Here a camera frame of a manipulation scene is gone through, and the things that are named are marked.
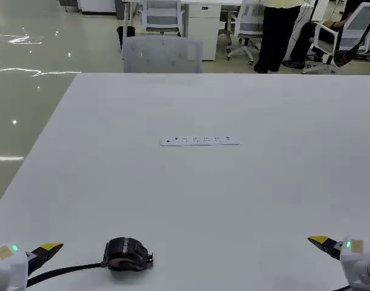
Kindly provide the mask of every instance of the office chair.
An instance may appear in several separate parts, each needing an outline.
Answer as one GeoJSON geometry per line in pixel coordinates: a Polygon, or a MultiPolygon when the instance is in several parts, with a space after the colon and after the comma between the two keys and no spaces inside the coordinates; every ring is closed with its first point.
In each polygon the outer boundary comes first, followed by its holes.
{"type": "MultiPolygon", "coordinates": [[[[352,16],[345,23],[342,30],[341,42],[339,47],[337,47],[338,32],[327,28],[323,24],[317,24],[314,38],[311,38],[311,48],[316,47],[329,56],[325,64],[322,62],[307,62],[306,69],[302,71],[302,74],[308,74],[317,71],[325,71],[326,73],[336,74],[338,71],[338,67],[332,63],[335,51],[349,51],[353,47],[355,47],[355,45],[357,45],[363,37],[363,34],[369,23],[370,3],[364,2],[360,4],[360,6],[355,10],[352,16]],[[321,29],[326,30],[327,32],[334,35],[334,42],[332,44],[319,39],[321,29]]],[[[370,33],[367,34],[364,42],[359,47],[359,53],[366,53],[368,51],[369,36],[370,33]]]]}
{"type": "Polygon", "coordinates": [[[220,21],[225,23],[224,29],[219,29],[218,36],[225,35],[228,39],[228,45],[232,45],[231,41],[231,30],[234,29],[235,25],[231,20],[231,26],[230,29],[228,29],[228,16],[230,13],[234,14],[235,16],[238,15],[240,7],[238,6],[232,6],[232,5],[222,5],[220,10],[220,21]]]}
{"type": "MultiPolygon", "coordinates": [[[[230,13],[228,15],[227,29],[232,34],[231,27],[235,27],[234,35],[239,39],[249,39],[254,47],[256,45],[251,41],[251,38],[261,38],[263,34],[263,14],[264,7],[260,4],[259,0],[243,0],[240,6],[239,14],[236,17],[235,14],[230,13]]],[[[242,45],[239,48],[227,47],[227,60],[230,60],[231,56],[238,55],[245,52],[250,61],[249,65],[253,65],[254,57],[250,51],[248,45],[242,45]]]]}
{"type": "Polygon", "coordinates": [[[183,32],[180,0],[143,0],[142,28],[147,32],[183,32]]]}
{"type": "Polygon", "coordinates": [[[201,73],[202,42],[176,36],[126,38],[125,73],[201,73]]]}

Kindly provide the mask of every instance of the table surface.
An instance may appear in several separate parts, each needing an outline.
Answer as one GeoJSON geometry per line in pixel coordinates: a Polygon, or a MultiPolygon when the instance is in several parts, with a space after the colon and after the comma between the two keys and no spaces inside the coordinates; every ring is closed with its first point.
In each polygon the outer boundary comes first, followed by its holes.
{"type": "Polygon", "coordinates": [[[119,236],[155,255],[30,290],[330,291],[340,263],[306,238],[349,233],[370,240],[370,76],[79,74],[0,201],[0,244],[65,244],[42,272],[119,236]]]}

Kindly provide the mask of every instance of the shoe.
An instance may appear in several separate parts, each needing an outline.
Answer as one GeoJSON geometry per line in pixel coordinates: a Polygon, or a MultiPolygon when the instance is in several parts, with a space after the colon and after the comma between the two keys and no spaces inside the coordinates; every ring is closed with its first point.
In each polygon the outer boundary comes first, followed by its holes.
{"type": "Polygon", "coordinates": [[[258,64],[254,66],[254,71],[258,74],[267,74],[268,69],[261,68],[258,64]]]}
{"type": "Polygon", "coordinates": [[[277,73],[280,70],[280,68],[269,68],[270,72],[277,73]]]}
{"type": "Polygon", "coordinates": [[[285,67],[293,68],[293,69],[302,70],[303,68],[305,68],[305,62],[304,61],[283,61],[282,64],[285,67]]]}

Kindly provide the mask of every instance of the chair back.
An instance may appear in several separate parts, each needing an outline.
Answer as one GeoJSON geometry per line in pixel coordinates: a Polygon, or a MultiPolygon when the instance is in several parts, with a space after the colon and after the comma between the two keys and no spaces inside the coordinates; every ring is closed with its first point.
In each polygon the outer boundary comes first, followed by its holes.
{"type": "Polygon", "coordinates": [[[242,0],[238,19],[235,21],[235,36],[263,34],[264,6],[261,0],[242,0]]]}
{"type": "MultiPolygon", "coordinates": [[[[363,34],[369,23],[370,3],[363,2],[345,23],[339,49],[341,51],[348,51],[355,47],[355,45],[357,45],[363,37],[363,34]]],[[[359,47],[360,51],[368,51],[369,36],[370,33],[367,34],[365,41],[359,47]]]]}
{"type": "Polygon", "coordinates": [[[174,30],[183,26],[180,0],[143,0],[142,26],[144,30],[174,30]]]}
{"type": "Polygon", "coordinates": [[[202,42],[177,36],[126,38],[125,73],[201,73],[202,42]]]}

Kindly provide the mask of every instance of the power outlet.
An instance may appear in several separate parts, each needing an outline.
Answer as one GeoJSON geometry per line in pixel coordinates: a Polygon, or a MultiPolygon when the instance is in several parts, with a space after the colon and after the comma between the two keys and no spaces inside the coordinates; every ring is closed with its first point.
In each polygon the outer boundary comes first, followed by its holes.
{"type": "Polygon", "coordinates": [[[216,136],[216,135],[177,135],[165,136],[161,138],[162,147],[180,147],[180,146],[222,146],[222,145],[239,145],[238,138],[233,136],[216,136]]]}

